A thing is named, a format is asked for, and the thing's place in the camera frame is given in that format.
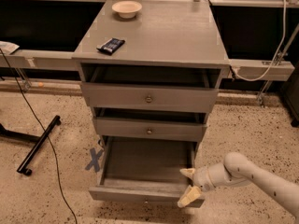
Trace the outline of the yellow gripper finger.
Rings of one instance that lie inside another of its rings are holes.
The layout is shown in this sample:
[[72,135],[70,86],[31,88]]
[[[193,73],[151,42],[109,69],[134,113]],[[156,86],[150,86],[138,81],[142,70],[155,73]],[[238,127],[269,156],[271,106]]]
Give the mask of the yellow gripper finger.
[[180,173],[186,177],[193,177],[194,173],[195,173],[195,169],[194,168],[188,168],[188,169],[180,169],[179,170]]
[[202,194],[202,191],[197,186],[189,185],[183,195],[178,200],[178,207],[183,208],[189,205],[190,203],[194,202],[198,199]]

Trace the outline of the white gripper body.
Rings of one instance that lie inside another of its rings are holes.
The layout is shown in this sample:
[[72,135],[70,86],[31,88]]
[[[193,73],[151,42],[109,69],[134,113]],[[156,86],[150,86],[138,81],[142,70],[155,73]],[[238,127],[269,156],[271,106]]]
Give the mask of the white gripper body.
[[222,165],[211,165],[197,169],[192,176],[192,181],[201,191],[212,191],[223,184],[224,167]]

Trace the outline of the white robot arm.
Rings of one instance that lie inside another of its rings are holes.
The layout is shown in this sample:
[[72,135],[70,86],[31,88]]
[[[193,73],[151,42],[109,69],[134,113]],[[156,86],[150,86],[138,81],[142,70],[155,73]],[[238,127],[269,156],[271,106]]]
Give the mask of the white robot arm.
[[294,224],[299,223],[299,186],[260,168],[240,153],[230,152],[223,162],[199,169],[181,169],[180,173],[193,182],[178,200],[180,208],[193,203],[203,192],[217,187],[239,187],[252,183],[292,214]]

